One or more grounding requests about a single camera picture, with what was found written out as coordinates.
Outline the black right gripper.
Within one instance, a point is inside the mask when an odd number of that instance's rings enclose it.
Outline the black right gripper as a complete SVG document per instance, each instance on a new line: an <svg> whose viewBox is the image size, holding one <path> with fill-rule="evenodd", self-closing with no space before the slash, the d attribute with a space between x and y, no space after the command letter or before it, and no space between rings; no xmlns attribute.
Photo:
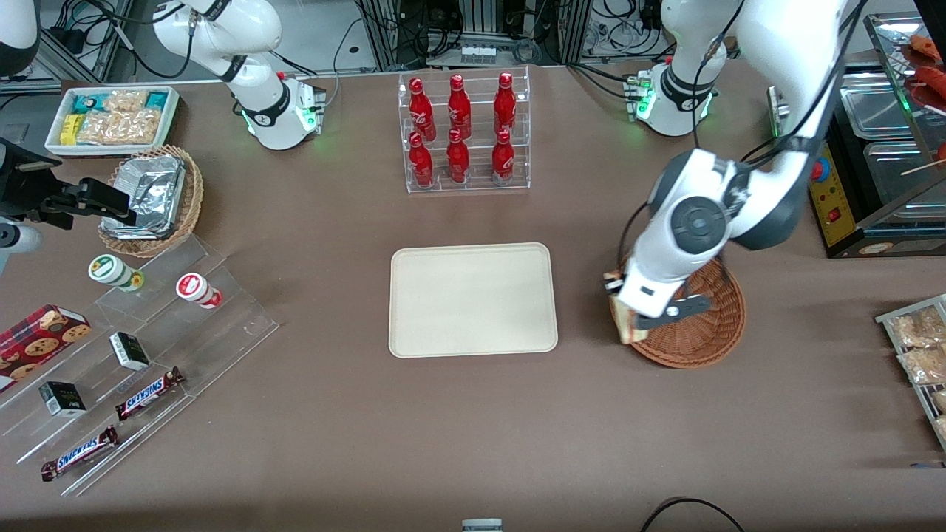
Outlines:
<svg viewBox="0 0 946 532"><path fill-rule="evenodd" d="M13 221L45 223L69 231L73 216L56 210L57 199L68 184L58 181L52 169L61 161L34 154L28 149L1 140L1 212ZM81 216L103 216L122 225L137 225L132 198L114 186L92 178L83 178L71 185L73 213Z"/></svg>

